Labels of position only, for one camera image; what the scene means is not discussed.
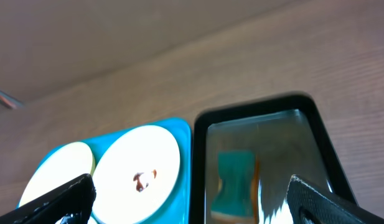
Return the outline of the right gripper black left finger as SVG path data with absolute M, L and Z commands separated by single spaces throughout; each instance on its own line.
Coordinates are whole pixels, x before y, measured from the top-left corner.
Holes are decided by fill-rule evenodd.
M 87 224 L 95 199 L 96 190 L 92 176 L 82 174 L 0 216 L 0 224 Z

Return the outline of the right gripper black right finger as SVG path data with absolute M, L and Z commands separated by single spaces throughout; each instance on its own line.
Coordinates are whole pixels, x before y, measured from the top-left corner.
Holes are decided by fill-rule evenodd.
M 384 224 L 384 219 L 326 189 L 292 175 L 286 194 L 295 224 Z

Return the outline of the green and yellow sponge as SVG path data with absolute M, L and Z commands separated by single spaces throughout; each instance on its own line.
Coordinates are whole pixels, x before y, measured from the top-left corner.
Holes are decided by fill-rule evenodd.
M 218 154 L 220 186 L 210 214 L 228 223 L 258 221 L 258 163 L 250 151 L 227 151 Z

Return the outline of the yellow plate with sauce stain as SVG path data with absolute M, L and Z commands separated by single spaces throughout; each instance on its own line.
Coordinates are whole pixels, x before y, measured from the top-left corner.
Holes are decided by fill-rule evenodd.
M 31 177 L 19 202 L 23 206 L 82 174 L 92 174 L 95 157 L 84 142 L 72 142 L 51 154 Z

